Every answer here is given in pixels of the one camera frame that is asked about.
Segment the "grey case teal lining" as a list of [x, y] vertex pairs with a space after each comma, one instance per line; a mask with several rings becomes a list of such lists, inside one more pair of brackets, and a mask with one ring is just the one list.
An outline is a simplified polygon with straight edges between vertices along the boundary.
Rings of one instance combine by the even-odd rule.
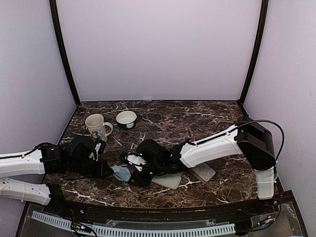
[[190, 172], [204, 184], [208, 183], [216, 174], [216, 172], [206, 163], [191, 168]]

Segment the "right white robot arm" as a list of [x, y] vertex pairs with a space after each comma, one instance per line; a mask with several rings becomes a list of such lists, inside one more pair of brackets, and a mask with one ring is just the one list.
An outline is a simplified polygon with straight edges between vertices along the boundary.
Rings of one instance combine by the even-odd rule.
[[272, 133], [262, 126], [265, 122], [278, 126], [273, 121], [241, 116], [237, 124], [217, 134], [194, 142], [185, 141], [171, 150], [146, 139], [124, 158], [135, 167], [131, 180], [139, 187], [146, 187], [160, 174], [175, 174], [218, 158], [244, 155], [256, 175], [258, 199], [253, 201], [252, 210], [263, 214], [274, 196], [279, 156], [274, 151]]

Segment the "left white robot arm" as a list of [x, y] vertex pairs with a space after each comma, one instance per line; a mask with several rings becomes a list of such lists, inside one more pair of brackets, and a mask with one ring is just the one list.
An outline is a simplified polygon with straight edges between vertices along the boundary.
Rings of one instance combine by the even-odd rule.
[[14, 180], [27, 174], [66, 174], [74, 172], [85, 177], [105, 178], [113, 174], [105, 159], [100, 158], [106, 142], [98, 138], [76, 136], [62, 145], [41, 143], [27, 152], [0, 157], [0, 196], [49, 205], [59, 215], [66, 215], [70, 205], [61, 188], [52, 184], [32, 184]]

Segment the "pink glasses case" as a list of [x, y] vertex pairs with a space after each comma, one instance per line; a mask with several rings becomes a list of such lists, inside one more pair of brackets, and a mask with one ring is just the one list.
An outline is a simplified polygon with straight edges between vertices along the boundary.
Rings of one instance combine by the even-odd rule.
[[175, 174], [156, 176], [152, 179], [152, 182], [174, 190], [179, 187], [182, 179], [182, 174], [182, 172], [179, 172]]

